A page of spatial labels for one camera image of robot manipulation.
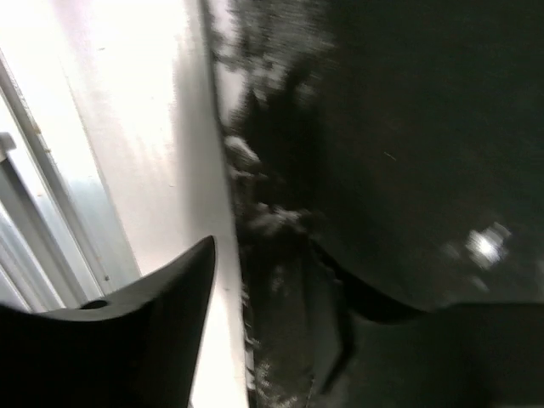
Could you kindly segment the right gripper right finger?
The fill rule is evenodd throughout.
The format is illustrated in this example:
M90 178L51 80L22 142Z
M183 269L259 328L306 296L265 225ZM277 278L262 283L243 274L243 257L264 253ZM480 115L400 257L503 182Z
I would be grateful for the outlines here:
M542 406L540 304L425 312L354 278L317 246L306 280L314 391L330 406Z

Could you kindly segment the black white tie-dye trousers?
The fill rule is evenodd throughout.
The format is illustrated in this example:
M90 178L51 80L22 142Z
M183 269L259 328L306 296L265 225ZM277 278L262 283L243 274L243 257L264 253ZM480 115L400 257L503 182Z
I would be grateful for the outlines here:
M206 1L252 407L314 390L319 247L414 309L543 307L540 1Z

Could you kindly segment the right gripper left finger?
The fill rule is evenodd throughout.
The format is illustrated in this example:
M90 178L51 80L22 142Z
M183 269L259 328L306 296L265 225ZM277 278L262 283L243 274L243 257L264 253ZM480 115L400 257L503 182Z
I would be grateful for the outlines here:
M2 306L2 406L188 406L215 264L208 236L80 308Z

